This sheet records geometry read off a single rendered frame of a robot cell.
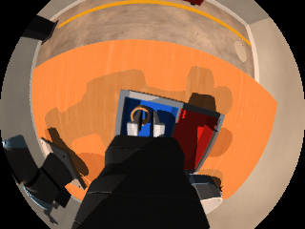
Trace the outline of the bronze bushing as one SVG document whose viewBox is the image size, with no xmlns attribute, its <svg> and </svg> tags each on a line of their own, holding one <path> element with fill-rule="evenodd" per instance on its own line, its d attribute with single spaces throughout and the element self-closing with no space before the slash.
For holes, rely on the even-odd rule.
<svg viewBox="0 0 305 229">
<path fill-rule="evenodd" d="M 132 114 L 131 114 L 131 119 L 133 121 L 134 117 L 135 117 L 135 111 L 136 110 L 144 110 L 146 113 L 147 113 L 147 117 L 145 119 L 143 119 L 142 121 L 142 126 L 144 126 L 145 124 L 147 124 L 150 120 L 150 110 L 148 109 L 148 107 L 144 106 L 144 105 L 138 105 L 134 108 L 134 110 L 132 111 Z"/>
</svg>

